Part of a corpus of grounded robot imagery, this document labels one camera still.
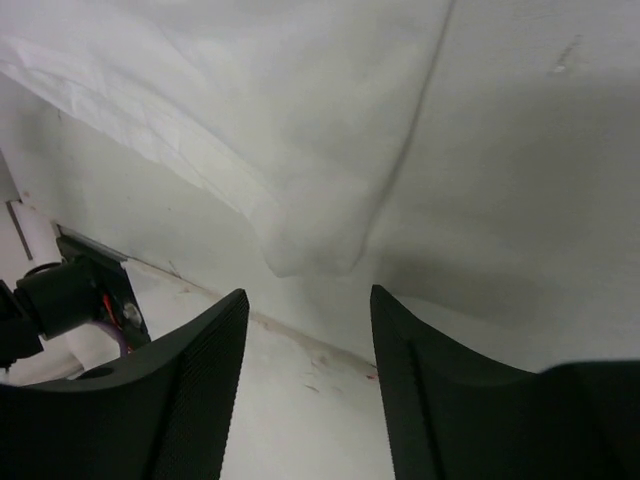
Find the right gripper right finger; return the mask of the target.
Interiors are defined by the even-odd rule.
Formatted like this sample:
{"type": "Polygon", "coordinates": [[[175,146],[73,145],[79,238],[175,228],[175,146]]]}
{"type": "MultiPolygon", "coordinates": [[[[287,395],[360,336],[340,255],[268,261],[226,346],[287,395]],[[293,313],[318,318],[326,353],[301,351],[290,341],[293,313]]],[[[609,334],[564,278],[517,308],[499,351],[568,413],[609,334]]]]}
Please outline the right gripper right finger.
{"type": "Polygon", "coordinates": [[[370,294],[377,373],[399,479],[635,479],[639,365],[527,372],[370,294]]]}

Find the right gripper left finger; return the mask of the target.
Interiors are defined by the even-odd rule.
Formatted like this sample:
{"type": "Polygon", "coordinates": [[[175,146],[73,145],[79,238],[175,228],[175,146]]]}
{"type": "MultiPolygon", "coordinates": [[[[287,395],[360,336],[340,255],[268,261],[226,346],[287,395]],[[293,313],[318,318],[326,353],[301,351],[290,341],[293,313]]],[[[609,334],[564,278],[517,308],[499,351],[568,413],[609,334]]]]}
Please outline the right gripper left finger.
{"type": "Polygon", "coordinates": [[[2,478],[220,478],[248,317],[237,289],[76,379],[2,385],[2,478]]]}

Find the white tank top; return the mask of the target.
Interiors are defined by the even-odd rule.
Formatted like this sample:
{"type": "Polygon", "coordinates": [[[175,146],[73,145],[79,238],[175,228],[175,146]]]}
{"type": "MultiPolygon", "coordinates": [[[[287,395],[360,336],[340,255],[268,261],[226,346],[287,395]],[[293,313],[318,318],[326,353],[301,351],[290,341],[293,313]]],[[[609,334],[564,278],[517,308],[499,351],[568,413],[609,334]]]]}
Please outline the white tank top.
{"type": "Polygon", "coordinates": [[[343,274],[446,1],[5,1],[1,70],[241,213],[278,276],[343,274]]]}

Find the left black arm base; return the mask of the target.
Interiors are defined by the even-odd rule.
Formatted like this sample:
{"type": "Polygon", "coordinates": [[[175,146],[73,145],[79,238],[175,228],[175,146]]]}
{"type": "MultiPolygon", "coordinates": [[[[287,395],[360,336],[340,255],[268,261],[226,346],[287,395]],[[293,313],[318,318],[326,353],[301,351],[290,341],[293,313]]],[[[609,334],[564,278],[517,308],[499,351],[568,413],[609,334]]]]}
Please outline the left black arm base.
{"type": "Polygon", "coordinates": [[[79,260],[88,266],[98,296],[98,315],[93,324],[117,342],[120,355],[149,344],[147,324],[123,267],[127,257],[62,226],[56,243],[65,261],[79,260]]]}

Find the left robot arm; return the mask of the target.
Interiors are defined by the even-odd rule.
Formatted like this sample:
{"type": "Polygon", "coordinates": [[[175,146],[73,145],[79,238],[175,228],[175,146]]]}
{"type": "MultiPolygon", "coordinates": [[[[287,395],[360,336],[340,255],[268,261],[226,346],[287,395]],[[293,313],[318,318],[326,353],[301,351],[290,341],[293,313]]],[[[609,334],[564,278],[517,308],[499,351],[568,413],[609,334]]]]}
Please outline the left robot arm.
{"type": "Polygon", "coordinates": [[[1,212],[1,382],[74,377],[120,354],[89,262],[67,260],[59,231],[17,201],[1,212]]]}

